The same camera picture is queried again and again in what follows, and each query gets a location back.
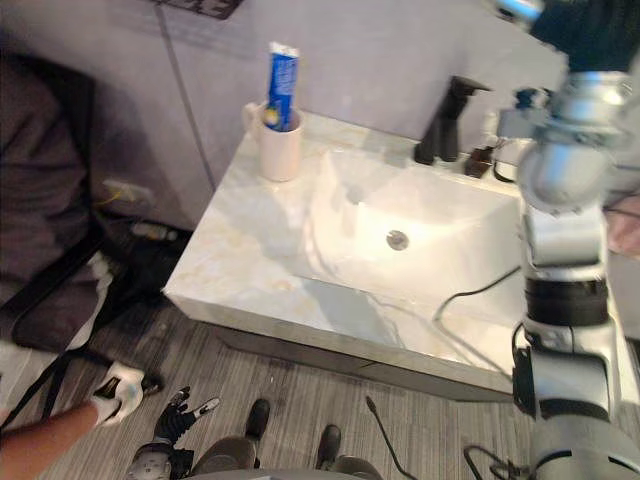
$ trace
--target cup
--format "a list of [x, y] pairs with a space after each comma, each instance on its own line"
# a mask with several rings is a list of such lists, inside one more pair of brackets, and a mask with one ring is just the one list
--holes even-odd
[[286, 182], [296, 177], [300, 169], [300, 142], [302, 140], [302, 113], [292, 112], [292, 130], [277, 132], [264, 124], [266, 103], [248, 103], [242, 109], [244, 128], [256, 141], [260, 150], [260, 173], [275, 182]]

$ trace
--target faucet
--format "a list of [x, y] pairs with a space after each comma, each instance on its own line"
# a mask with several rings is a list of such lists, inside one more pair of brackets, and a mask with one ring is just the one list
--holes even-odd
[[449, 89], [440, 102], [431, 124], [414, 148], [413, 159], [416, 162], [431, 165], [435, 157], [445, 162], [455, 162], [458, 159], [458, 117], [467, 106], [469, 97], [477, 90], [491, 91], [489, 87], [474, 80], [451, 77]]

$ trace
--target wall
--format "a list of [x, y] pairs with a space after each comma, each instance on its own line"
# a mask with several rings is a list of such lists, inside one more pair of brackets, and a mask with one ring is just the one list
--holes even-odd
[[[509, 106], [514, 89], [556, 86], [562, 56], [480, 4], [245, 0], [220, 22], [144, 0], [14, 0], [3, 3], [2, 27], [5, 44], [100, 80], [97, 185], [115, 177], [148, 186], [158, 201], [148, 215], [193, 227], [242, 138], [242, 105], [264, 98], [271, 40], [302, 52], [303, 109], [413, 138], [423, 133], [450, 75], [486, 83], [494, 91], [478, 94], [465, 112], [464, 148], [481, 140], [484, 112]], [[156, 8], [166, 18], [204, 159]], [[637, 129], [640, 108], [634, 115], [628, 123]], [[639, 151], [620, 161], [640, 164]], [[632, 188], [640, 173], [625, 171], [617, 183]]]

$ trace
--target gray floor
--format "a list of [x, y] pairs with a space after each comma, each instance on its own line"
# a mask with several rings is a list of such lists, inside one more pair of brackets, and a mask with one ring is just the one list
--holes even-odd
[[[157, 369], [167, 389], [145, 400], [120, 426], [89, 434], [41, 478], [124, 478], [136, 449], [150, 440], [168, 397], [184, 385], [192, 387], [192, 406], [213, 395], [222, 399], [218, 410], [178, 444], [194, 449], [196, 458], [216, 439], [241, 433], [250, 405], [265, 397], [271, 401], [272, 415], [260, 451], [263, 467], [311, 467], [324, 426], [335, 423], [343, 431], [342, 453], [368, 459], [386, 479], [400, 480], [365, 395], [376, 401], [401, 463], [421, 480], [471, 479], [462, 457], [467, 443], [480, 443], [515, 463], [527, 457], [531, 422], [511, 405], [456, 403], [231, 350], [215, 338], [210, 326], [189, 320], [174, 307], [155, 313], [139, 308], [126, 322], [99, 332], [93, 346], [114, 358]], [[79, 402], [102, 374], [74, 362], [57, 409]], [[35, 418], [39, 401], [31, 402], [20, 422]], [[625, 405], [619, 423], [640, 443], [640, 408]]]

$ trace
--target toothpaste tube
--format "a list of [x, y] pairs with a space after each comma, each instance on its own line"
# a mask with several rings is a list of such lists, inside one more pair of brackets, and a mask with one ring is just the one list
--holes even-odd
[[271, 50], [271, 83], [269, 99], [264, 111], [264, 123], [278, 132], [292, 129], [293, 91], [298, 72], [298, 49], [276, 42]]

